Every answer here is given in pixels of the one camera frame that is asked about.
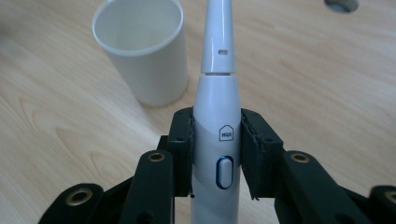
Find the metal ring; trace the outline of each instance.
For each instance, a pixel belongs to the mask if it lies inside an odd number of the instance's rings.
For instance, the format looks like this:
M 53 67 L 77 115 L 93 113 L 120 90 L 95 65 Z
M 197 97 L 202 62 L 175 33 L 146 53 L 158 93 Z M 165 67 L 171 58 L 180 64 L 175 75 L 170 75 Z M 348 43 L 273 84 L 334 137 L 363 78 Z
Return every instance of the metal ring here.
M 291 154 L 291 158 L 294 161 L 300 162 L 300 163 L 307 163 L 309 162 L 309 157 L 305 156 L 304 154 L 301 153 L 294 153 Z
M 387 192 L 385 192 L 385 196 L 392 203 L 396 203 L 396 191 L 394 191 L 394 190 L 387 191 Z
M 165 159 L 165 156 L 159 152 L 154 152 L 148 155 L 149 161 L 163 161 L 163 159 Z
M 88 188 L 77 189 L 71 192 L 69 195 L 67 195 L 66 204 L 70 206 L 78 206 L 84 204 L 92 197 L 92 195 L 93 193 L 91 189 Z

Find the cup rim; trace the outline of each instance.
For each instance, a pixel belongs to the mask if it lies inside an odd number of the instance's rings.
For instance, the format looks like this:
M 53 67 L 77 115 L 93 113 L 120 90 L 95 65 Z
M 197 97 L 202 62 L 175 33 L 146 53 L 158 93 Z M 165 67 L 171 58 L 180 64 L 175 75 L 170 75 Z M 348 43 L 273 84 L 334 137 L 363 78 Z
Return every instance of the cup rim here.
M 102 47 L 103 49 L 105 49 L 108 52 L 111 52 L 113 54 L 117 54 L 120 56 L 142 56 L 142 55 L 147 55 L 150 54 L 152 52 L 158 51 L 159 49 L 164 48 L 165 46 L 167 46 L 169 43 L 171 43 L 176 37 L 177 35 L 180 33 L 182 26 L 183 26 L 183 22 L 184 22 L 184 13 L 183 13 L 183 8 L 181 6 L 181 4 L 177 1 L 177 0 L 168 0 L 172 3 L 174 3 L 177 6 L 177 9 L 180 12 L 180 23 L 178 24 L 176 30 L 169 35 L 164 41 L 150 46 L 148 48 L 145 49 L 117 49 L 117 48 L 113 48 L 110 47 L 109 45 L 105 44 L 96 34 L 95 32 L 95 25 L 97 22 L 98 17 L 100 16 L 100 14 L 102 13 L 103 10 L 105 10 L 105 8 L 110 5 L 110 4 L 114 4 L 115 2 L 120 1 L 120 0 L 115 0 L 115 1 L 111 1 L 111 2 L 104 2 L 95 12 L 94 16 L 93 16 L 93 20 L 92 20 L 92 33 L 93 33 L 93 37 L 95 38 L 96 42 L 99 44 L 100 47 Z

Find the wooden table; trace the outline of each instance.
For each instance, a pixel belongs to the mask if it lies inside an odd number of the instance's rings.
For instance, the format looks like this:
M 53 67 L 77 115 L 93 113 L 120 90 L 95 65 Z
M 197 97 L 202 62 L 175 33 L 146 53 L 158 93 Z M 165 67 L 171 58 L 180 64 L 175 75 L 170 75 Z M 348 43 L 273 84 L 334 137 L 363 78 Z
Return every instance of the wooden table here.
M 189 87 L 165 107 L 139 104 L 92 37 L 102 0 L 0 1 L 0 220 L 36 223 L 65 189 L 109 189 L 192 106 L 205 1 L 185 10 Z M 352 13 L 321 0 L 233 1 L 244 108 L 310 153 L 340 185 L 367 196 L 396 185 L 396 4 L 359 0 Z M 189 223 L 190 199 L 177 199 Z M 240 223 L 277 223 L 274 200 L 241 180 Z

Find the wooden surface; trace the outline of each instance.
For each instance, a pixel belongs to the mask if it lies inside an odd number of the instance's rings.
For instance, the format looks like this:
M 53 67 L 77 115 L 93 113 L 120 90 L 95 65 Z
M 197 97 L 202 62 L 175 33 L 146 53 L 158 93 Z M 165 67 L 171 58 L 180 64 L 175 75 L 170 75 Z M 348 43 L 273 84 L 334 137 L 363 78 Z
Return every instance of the wooden surface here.
M 140 105 L 92 37 L 102 0 L 0 1 L 0 222 L 37 223 L 81 182 L 109 189 L 191 106 L 200 76 L 205 1 L 185 10 L 190 82 L 160 108 Z M 310 153 L 340 185 L 367 196 L 396 185 L 396 3 L 360 0 L 350 14 L 321 0 L 234 0 L 244 108 Z M 240 223 L 277 223 L 273 200 L 249 199 Z M 177 199 L 189 223 L 190 199 Z

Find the cup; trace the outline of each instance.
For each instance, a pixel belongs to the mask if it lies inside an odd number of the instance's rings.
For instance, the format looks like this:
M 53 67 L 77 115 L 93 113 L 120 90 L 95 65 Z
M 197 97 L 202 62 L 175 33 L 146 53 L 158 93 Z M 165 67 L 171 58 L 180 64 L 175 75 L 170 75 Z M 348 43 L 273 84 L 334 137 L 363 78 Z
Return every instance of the cup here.
M 183 9 L 177 0 L 107 0 L 92 32 L 135 98 L 167 105 L 188 83 Z

